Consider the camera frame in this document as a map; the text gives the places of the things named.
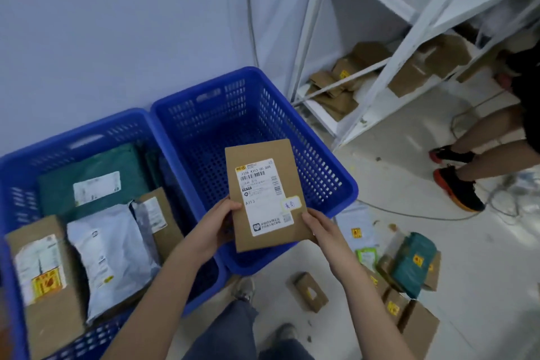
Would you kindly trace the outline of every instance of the blue jeans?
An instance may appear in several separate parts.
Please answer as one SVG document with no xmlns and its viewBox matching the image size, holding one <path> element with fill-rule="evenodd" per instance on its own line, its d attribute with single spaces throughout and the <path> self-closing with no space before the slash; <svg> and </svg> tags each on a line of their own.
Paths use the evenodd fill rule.
<svg viewBox="0 0 540 360">
<path fill-rule="evenodd" d="M 195 340 L 183 360 L 255 360 L 253 322 L 258 313 L 249 303 L 235 300 Z M 313 360 L 295 339 L 284 340 L 259 355 L 259 360 Z"/>
</svg>

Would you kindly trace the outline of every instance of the person's right hand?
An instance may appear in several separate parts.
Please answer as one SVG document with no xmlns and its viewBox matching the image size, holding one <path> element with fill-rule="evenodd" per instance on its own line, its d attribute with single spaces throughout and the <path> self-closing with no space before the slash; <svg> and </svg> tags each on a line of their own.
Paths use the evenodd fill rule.
<svg viewBox="0 0 540 360">
<path fill-rule="evenodd" d="M 308 208 L 302 214 L 303 221 L 311 229 L 322 253 L 325 255 L 332 273 L 342 284 L 347 277 L 355 276 L 360 262 L 347 244 L 338 226 L 324 213 Z"/>
</svg>

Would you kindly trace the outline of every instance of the black sneaker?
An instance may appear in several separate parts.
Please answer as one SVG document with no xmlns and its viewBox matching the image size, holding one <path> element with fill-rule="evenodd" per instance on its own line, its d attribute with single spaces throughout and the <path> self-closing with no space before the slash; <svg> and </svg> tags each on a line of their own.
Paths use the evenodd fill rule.
<svg viewBox="0 0 540 360">
<path fill-rule="evenodd" d="M 484 203 L 476 195 L 475 181 L 459 179 L 455 166 L 436 169 L 433 171 L 433 179 L 461 209 L 467 212 L 482 212 L 485 209 Z"/>
<path fill-rule="evenodd" d="M 429 152 L 429 158 L 437 164 L 442 164 L 443 160 L 464 162 L 465 164 L 471 162 L 475 157 L 475 153 L 472 151 L 465 154 L 459 154 L 450 149 L 451 145 L 445 145 L 443 147 L 434 148 Z"/>
</svg>

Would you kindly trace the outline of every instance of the bright green package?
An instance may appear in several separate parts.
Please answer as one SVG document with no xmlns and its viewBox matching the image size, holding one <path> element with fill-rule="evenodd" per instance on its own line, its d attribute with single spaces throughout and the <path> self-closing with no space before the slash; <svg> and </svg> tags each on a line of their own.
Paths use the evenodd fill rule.
<svg viewBox="0 0 540 360">
<path fill-rule="evenodd" d="M 71 222 L 151 191 L 146 166 L 133 144 L 55 169 L 38 178 L 44 216 Z"/>
<path fill-rule="evenodd" d="M 410 298 L 416 299 L 420 294 L 436 253 L 435 244 L 417 232 L 411 232 L 403 241 L 391 277 Z"/>
</svg>

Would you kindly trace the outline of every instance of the empty blue basket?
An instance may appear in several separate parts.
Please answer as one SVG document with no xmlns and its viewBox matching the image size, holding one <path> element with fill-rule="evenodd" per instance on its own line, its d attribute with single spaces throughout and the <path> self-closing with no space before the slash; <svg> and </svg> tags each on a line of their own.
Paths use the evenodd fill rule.
<svg viewBox="0 0 540 360">
<path fill-rule="evenodd" d="M 151 112 L 169 138 L 159 144 L 198 220 L 229 192 L 225 148 L 235 145 L 289 138 L 307 206 L 327 216 L 358 196 L 351 175 L 257 68 L 245 67 L 162 98 Z M 233 273 L 248 276 L 293 245 L 237 254 L 231 242 L 220 256 Z"/>
<path fill-rule="evenodd" d="M 14 359 L 28 360 L 30 356 L 26 342 L 24 305 L 4 236 L 42 217 L 37 196 L 37 177 L 126 142 L 143 141 L 149 147 L 156 147 L 158 142 L 167 142 L 165 135 L 158 137 L 161 131 L 160 127 L 156 128 L 147 111 L 131 109 L 46 139 L 0 159 L 0 268 L 11 320 Z M 207 262 L 197 274 L 184 315 L 218 292 L 227 278 L 228 271 L 219 256 Z M 125 312 L 98 325 L 49 359 L 100 358 L 129 314 L 129 311 Z"/>
</svg>

